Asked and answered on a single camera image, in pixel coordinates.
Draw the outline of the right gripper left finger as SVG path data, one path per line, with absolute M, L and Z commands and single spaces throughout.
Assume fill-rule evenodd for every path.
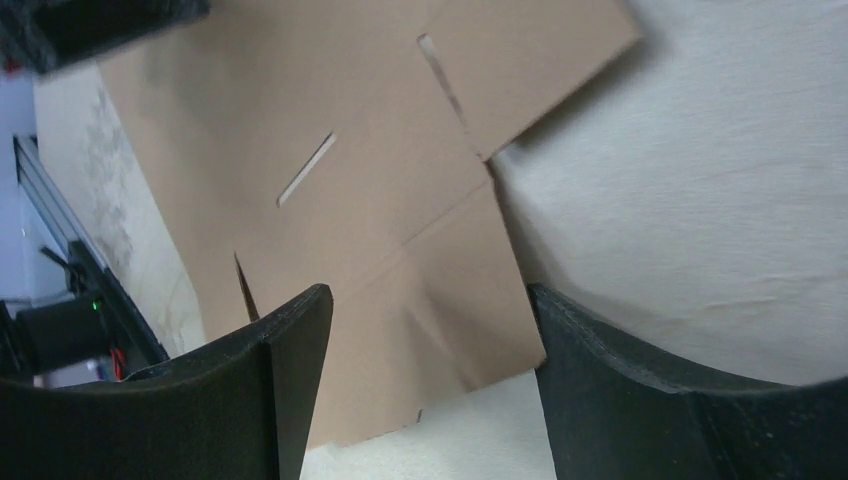
M 120 382 L 1 384 L 5 479 L 296 479 L 330 335 L 315 284 Z

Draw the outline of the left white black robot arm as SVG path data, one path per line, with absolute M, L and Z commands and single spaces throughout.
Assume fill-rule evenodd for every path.
M 205 0 L 1 3 L 1 73 L 47 75 L 207 16 Z

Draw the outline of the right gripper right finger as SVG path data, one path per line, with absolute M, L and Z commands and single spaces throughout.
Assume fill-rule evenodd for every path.
M 755 380 L 674 355 L 541 284 L 536 370 L 560 479 L 843 479 L 847 382 Z

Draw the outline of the brown cardboard box sheet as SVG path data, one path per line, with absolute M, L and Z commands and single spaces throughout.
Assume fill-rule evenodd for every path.
M 331 288 L 319 446 L 544 361 L 488 161 L 639 37 L 620 1 L 217 1 L 98 67 L 209 338 Z

